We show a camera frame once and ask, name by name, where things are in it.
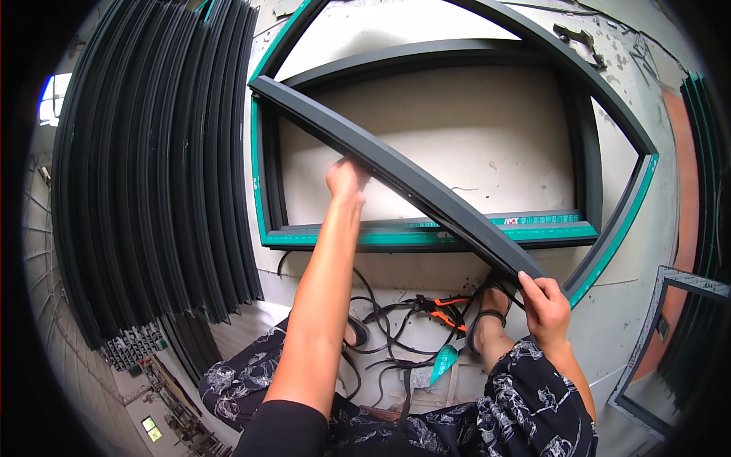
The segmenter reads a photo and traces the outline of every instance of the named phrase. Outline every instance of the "orange panel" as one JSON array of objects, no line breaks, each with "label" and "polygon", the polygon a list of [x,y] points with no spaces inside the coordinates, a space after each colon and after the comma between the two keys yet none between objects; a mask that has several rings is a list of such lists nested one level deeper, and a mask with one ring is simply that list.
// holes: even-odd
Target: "orange panel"
[{"label": "orange panel", "polygon": [[[678,157],[678,179],[680,180],[681,216],[678,224],[678,253],[675,256],[673,267],[682,271],[693,271],[700,207],[698,165],[695,158],[693,132],[690,128],[690,120],[683,99],[665,89],[662,90],[662,96],[665,100],[667,113],[670,116],[670,123],[673,125],[675,152]],[[676,288],[667,290],[665,302],[662,305],[662,314],[670,324],[668,337],[663,343],[660,341],[657,332],[653,332],[650,346],[632,381],[650,374],[657,368],[662,355],[665,354],[667,345],[673,337],[673,331],[678,325],[686,295],[687,292],[684,290]]]}]

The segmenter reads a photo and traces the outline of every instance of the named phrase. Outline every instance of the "orange-handled pliers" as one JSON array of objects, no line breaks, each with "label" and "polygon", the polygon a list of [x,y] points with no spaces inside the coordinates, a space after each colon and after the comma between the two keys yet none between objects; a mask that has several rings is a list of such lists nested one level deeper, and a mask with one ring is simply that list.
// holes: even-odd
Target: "orange-handled pliers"
[{"label": "orange-handled pliers", "polygon": [[[440,306],[455,305],[458,303],[467,303],[469,301],[469,297],[453,297],[453,298],[447,298],[443,301],[438,298],[431,299],[431,298],[424,297],[424,295],[417,295],[416,299],[420,305],[420,308],[424,309],[426,311],[429,311],[429,314],[431,316],[438,317],[439,319],[441,319],[445,323],[447,323],[447,325],[449,325],[450,327],[456,327],[457,330],[467,332],[467,327],[464,324],[457,326],[457,324],[455,322],[456,316],[447,316],[444,312],[440,311],[438,308]],[[445,308],[445,309],[450,310],[450,312],[448,314],[454,313],[454,311],[452,311],[451,307]]]}]

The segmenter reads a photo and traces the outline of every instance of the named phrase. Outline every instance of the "left hand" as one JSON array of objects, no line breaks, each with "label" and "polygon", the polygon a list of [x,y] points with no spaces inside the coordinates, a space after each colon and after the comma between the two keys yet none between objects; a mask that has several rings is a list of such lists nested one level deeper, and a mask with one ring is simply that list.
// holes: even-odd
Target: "left hand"
[{"label": "left hand", "polygon": [[370,175],[361,170],[348,156],[335,162],[325,176],[333,200],[355,200],[361,205],[366,202],[363,189],[369,179]]}]

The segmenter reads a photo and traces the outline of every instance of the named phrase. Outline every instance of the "dark gray window profile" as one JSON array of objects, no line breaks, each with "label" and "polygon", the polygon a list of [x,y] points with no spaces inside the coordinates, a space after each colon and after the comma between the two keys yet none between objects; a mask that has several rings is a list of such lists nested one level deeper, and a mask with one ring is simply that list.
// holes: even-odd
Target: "dark gray window profile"
[{"label": "dark gray window profile", "polygon": [[[632,422],[644,428],[648,433],[653,434],[655,437],[660,439],[668,438],[673,432],[673,426],[652,413],[647,407],[643,406],[640,401],[638,401],[639,399],[633,398],[629,395],[628,388],[637,373],[637,369],[640,367],[642,359],[647,353],[653,334],[658,330],[658,324],[661,322],[660,318],[662,316],[661,311],[665,302],[668,287],[682,289],[690,294],[695,294],[702,298],[710,299],[711,301],[729,304],[728,285],[693,273],[676,270],[671,267],[662,265],[658,267],[655,288],[652,293],[652,299],[650,300],[647,317],[645,318],[642,330],[640,331],[640,337],[637,339],[637,344],[635,345],[635,349],[632,351],[632,355],[629,357],[629,362],[624,367],[622,376],[619,378],[619,381],[607,400],[607,403],[616,408]],[[698,377],[703,375],[702,366],[689,367],[683,365],[679,367],[679,369],[684,371],[687,371],[690,368],[697,371]],[[664,394],[663,398],[666,397],[667,402],[670,402],[670,396]]]},{"label": "dark gray window profile", "polygon": [[[540,67],[556,81],[564,104],[574,162],[575,209],[485,214],[492,223],[524,249],[588,246],[601,232],[602,167],[591,98],[567,75],[548,66],[547,59],[515,39],[445,39],[393,46],[342,58],[282,83],[312,97],[324,91],[377,78],[445,67]],[[264,246],[284,250],[312,250],[319,225],[288,225],[287,203],[281,181],[279,117],[259,106],[258,144]],[[447,236],[436,223],[422,219],[380,221],[362,231],[358,249],[370,252],[469,251],[469,245]]]},{"label": "dark gray window profile", "polygon": [[[600,75],[596,73],[596,70],[592,68],[591,65],[576,54],[573,49],[567,47],[558,39],[558,37],[551,34],[551,32],[543,29],[528,18],[522,16],[520,13],[511,10],[509,7],[506,7],[497,1],[446,1],[468,11],[474,12],[475,14],[494,22],[496,25],[518,35],[529,47],[531,47],[531,50],[540,53],[543,58],[546,58],[552,67],[567,75],[572,79],[572,81],[575,81],[580,88],[578,90],[584,91],[587,95],[593,97],[605,109],[607,114],[613,118],[614,122],[620,127],[639,156],[632,177],[619,200],[619,204],[610,216],[607,224],[602,228],[601,234],[591,247],[586,258],[564,284],[569,302],[572,306],[575,306],[576,303],[586,294],[586,291],[591,287],[596,279],[598,279],[599,275],[601,275],[612,256],[616,253],[619,245],[624,239],[624,236],[627,234],[629,227],[634,221],[654,174],[654,168],[658,159],[657,151],[639,121],[635,118],[634,114],[632,114],[632,111],[624,104],[619,95],[614,92],[614,90],[606,81],[604,81],[604,79],[602,79]],[[249,81],[254,92],[276,89],[283,95],[283,98],[286,98],[284,97],[284,94],[286,94],[288,96],[293,96],[289,99],[296,99],[299,102],[308,105],[308,109],[296,110],[298,111],[297,113],[293,110],[288,110],[288,107],[283,105],[278,105],[278,109],[288,112],[289,116],[292,118],[298,118],[300,126],[309,125],[309,128],[311,129],[310,133],[312,133],[316,128],[308,121],[307,116],[315,116],[318,114],[317,111],[319,111],[319,114],[321,115],[322,110],[319,109],[319,104],[313,102],[311,99],[303,96],[302,94],[297,94],[296,91],[291,91],[291,88],[286,85],[274,83],[271,78],[276,75],[285,58],[289,55],[289,52],[291,52],[304,31],[309,27],[315,17],[325,8],[327,3],[327,0],[305,0],[297,11],[295,11],[287,24],[285,24],[279,35],[274,39],[272,45],[267,49]],[[263,95],[264,94],[261,92],[256,94],[256,96],[260,97],[259,100],[267,98],[262,97]],[[282,209],[276,207],[278,203],[262,200],[262,188],[264,186],[261,182],[263,173],[260,172],[260,160],[270,159],[262,158],[257,155],[260,137],[272,135],[271,132],[260,131],[260,123],[262,122],[263,117],[270,115],[265,113],[265,110],[262,108],[276,104],[273,98],[274,97],[268,97],[267,100],[263,100],[264,103],[259,103],[257,99],[254,98],[251,103],[252,169],[255,179],[254,196],[257,201],[257,218],[259,219],[260,236],[262,238],[262,244],[265,246],[270,241],[269,232],[271,231],[271,227],[269,227],[269,230],[265,227],[267,218],[264,217],[264,212],[269,211],[272,208],[271,205],[273,205],[273,207],[277,210],[278,214],[281,214],[279,211]],[[579,113],[584,113],[585,111],[583,110],[587,110],[586,105],[584,107],[575,108],[576,112]],[[359,132],[361,140],[363,138],[368,138],[366,136],[367,132],[363,132],[362,129],[352,130],[350,135],[354,132]],[[322,140],[322,138],[327,137],[331,133],[335,132],[329,132],[327,129],[320,129],[318,135],[320,135],[319,137]],[[333,138],[329,139],[330,142],[325,141],[326,144],[332,145],[338,142]],[[354,143],[358,143],[357,138],[353,137],[351,139]],[[592,139],[586,137],[582,139],[574,138],[574,140],[572,140],[574,144],[584,141],[592,141]],[[403,159],[399,153],[392,151],[393,150],[390,150],[386,155],[376,155],[379,159],[383,160],[394,159],[401,161],[401,159]],[[595,155],[587,153],[583,155],[583,158],[588,158],[585,169],[594,170],[595,172],[598,164],[591,161],[591,157],[593,156]],[[385,171],[385,167],[381,167],[383,164],[375,162],[369,164],[376,165],[377,170],[382,168]],[[416,174],[418,174],[418,171],[420,170],[417,170],[418,167],[413,168],[406,165],[404,165],[404,167],[404,169],[411,169],[411,171]],[[388,177],[391,187],[400,189],[399,194],[403,197],[407,199],[415,198],[413,197],[413,192],[412,197],[409,196],[409,187],[402,181],[400,173],[391,173],[388,176],[386,173],[383,173],[383,175],[380,175],[379,177]],[[476,217],[472,214],[469,218],[465,217],[462,219],[458,217],[456,220],[451,219],[450,212],[452,216],[454,216],[455,211],[457,211],[456,208],[462,207],[465,204],[464,201],[459,197],[455,198],[450,196],[449,198],[446,198],[436,191],[434,191],[434,194],[431,194],[430,192],[426,192],[426,194],[427,195],[419,196],[419,198],[424,199],[424,201],[421,201],[420,204],[422,207],[430,209],[430,212],[428,212],[427,215],[435,222],[442,224],[447,232],[451,233],[456,238],[461,238],[464,242],[470,245],[470,247],[473,248],[478,255],[481,255],[482,258],[491,263],[492,266],[502,269],[509,275],[517,269],[525,269],[523,268],[523,263],[526,261],[527,256],[523,252],[522,248],[520,248],[514,241],[510,240],[505,234],[500,232],[500,230],[495,227],[495,225],[487,217]],[[596,203],[600,198],[599,196],[600,194],[597,194],[596,192],[586,192],[582,198]],[[435,204],[437,203],[435,201],[429,200],[431,198],[438,200],[438,204]],[[444,207],[443,204],[448,200],[454,200],[455,206],[449,208]],[[586,217],[587,220],[591,218],[593,223],[596,223],[600,218],[600,215],[601,212],[597,213],[595,211],[592,214],[586,214]],[[475,220],[479,220],[479,225],[472,225]],[[307,240],[306,238],[307,237],[303,235],[300,243],[305,244],[311,242],[311,240]],[[520,253],[508,253],[509,251],[519,251]],[[499,259],[488,260],[490,256],[497,256]]]}]

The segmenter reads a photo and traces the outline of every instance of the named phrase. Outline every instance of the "sandal strap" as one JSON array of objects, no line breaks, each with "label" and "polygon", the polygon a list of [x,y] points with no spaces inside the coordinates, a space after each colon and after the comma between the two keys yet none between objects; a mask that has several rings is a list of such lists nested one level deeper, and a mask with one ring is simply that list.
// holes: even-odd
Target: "sandal strap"
[{"label": "sandal strap", "polygon": [[507,324],[505,316],[497,309],[483,309],[479,313],[477,313],[477,316],[474,318],[474,322],[472,323],[472,325],[476,325],[480,318],[483,316],[497,317],[498,319],[500,319],[500,322],[502,322],[503,328],[505,328],[505,325]]},{"label": "sandal strap", "polygon": [[480,318],[484,317],[484,316],[497,317],[502,322],[503,328],[505,328],[505,324],[507,323],[507,321],[505,320],[505,316],[496,309],[480,310],[480,312],[477,313],[477,316],[472,321],[472,324],[467,329],[467,334],[465,335],[465,338],[466,338],[465,344],[475,354],[479,354],[479,352],[477,351],[477,348],[474,347],[474,331],[475,331],[475,329],[477,329],[477,323],[480,321]]}]

